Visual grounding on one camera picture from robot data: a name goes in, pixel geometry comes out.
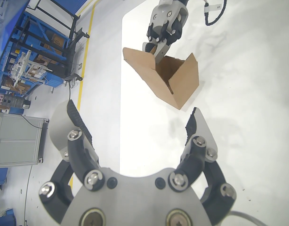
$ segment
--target white cable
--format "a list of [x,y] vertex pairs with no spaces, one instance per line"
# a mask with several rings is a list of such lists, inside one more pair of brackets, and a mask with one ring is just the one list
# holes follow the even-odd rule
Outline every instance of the white cable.
[[261,222],[260,220],[256,219],[255,217],[250,216],[250,215],[248,215],[246,213],[243,213],[243,212],[231,211],[231,212],[228,213],[228,215],[226,217],[228,217],[228,216],[241,217],[243,219],[246,219],[246,220],[252,222],[253,224],[255,224],[257,226],[267,226],[265,223]]

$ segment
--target cardboard box on shelf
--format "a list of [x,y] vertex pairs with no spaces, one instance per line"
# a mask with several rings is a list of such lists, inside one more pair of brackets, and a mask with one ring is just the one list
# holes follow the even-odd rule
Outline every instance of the cardboard box on shelf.
[[154,94],[176,109],[180,110],[199,86],[198,62],[193,54],[185,61],[165,56],[158,64],[149,52],[124,48],[123,56]]
[[[57,35],[57,34],[54,34],[51,41],[52,41],[52,43],[54,43],[54,44],[60,46],[61,48],[63,48],[65,39],[64,39],[63,37],[60,37],[60,36]],[[44,47],[45,47],[46,49],[52,50],[51,47],[50,47],[48,44],[44,44]],[[57,54],[62,55],[62,52],[61,52],[61,51],[59,51],[59,50],[57,50],[57,49],[54,49],[54,50],[55,50],[55,52],[56,52]]]

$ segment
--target bolt head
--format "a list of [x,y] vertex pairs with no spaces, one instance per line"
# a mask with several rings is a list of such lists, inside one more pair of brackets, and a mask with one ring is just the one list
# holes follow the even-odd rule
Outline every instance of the bolt head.
[[70,138],[77,138],[78,137],[78,131],[77,130],[73,130],[70,135],[69,135]]
[[193,139],[193,142],[196,145],[201,146],[201,147],[204,147],[206,145],[206,140],[202,136],[199,136],[196,139]]
[[96,184],[98,181],[98,173],[93,173],[90,175],[90,177],[87,179],[87,183],[90,185]]
[[236,191],[230,184],[223,184],[221,186],[221,194],[224,197],[231,197],[236,200]]
[[104,219],[98,212],[86,214],[82,219],[82,226],[103,226]]
[[175,178],[174,178],[174,183],[176,185],[180,185],[180,186],[183,186],[185,184],[185,181],[184,181],[184,178],[183,178],[183,175],[178,173],[175,175]]
[[50,192],[51,187],[49,185],[45,185],[42,189],[41,189],[41,194],[42,195],[47,195]]
[[217,152],[212,148],[208,148],[207,149],[207,155],[211,158],[214,158],[217,156]]
[[170,226],[189,226],[187,219],[179,213],[172,215],[169,224]]

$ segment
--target metal cabinet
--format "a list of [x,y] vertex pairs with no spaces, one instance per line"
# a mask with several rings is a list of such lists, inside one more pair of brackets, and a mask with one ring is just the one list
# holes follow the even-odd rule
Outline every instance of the metal cabinet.
[[42,162],[48,120],[25,118],[0,113],[0,168]]

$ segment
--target wire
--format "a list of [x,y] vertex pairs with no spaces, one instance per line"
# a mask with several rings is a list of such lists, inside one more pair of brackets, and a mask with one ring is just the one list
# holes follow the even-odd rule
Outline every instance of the wire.
[[226,3],[227,3],[227,0],[224,0],[223,8],[222,8],[219,16],[218,16],[213,22],[208,22],[208,12],[204,13],[204,16],[205,16],[205,24],[206,24],[207,26],[211,26],[211,25],[215,24],[215,23],[220,19],[220,17],[223,15],[224,10],[225,10],[225,8],[226,8]]
[[71,98],[71,87],[70,87],[70,82],[67,82],[67,83],[69,83],[69,100],[70,100],[70,98]]
[[228,215],[226,217],[228,217],[228,216],[241,217],[243,219],[246,219],[246,220],[252,222],[253,224],[255,224],[257,226],[267,226],[265,223],[261,222],[260,220],[256,219],[255,217],[250,216],[250,215],[243,213],[243,212],[231,211],[228,213]]
[[24,207],[24,225],[25,225],[25,222],[26,222],[26,220],[25,220],[25,214],[26,214],[26,201],[27,201],[27,191],[28,191],[28,184],[29,184],[29,179],[30,179],[31,169],[32,169],[32,166],[30,167],[30,172],[29,172],[28,181],[27,181],[27,187],[26,187],[25,207]]
[[37,126],[35,126],[35,125],[32,125],[24,116],[22,116],[31,126],[33,126],[33,127],[36,127],[36,128],[39,128],[39,129],[43,129],[42,127],[37,127]]

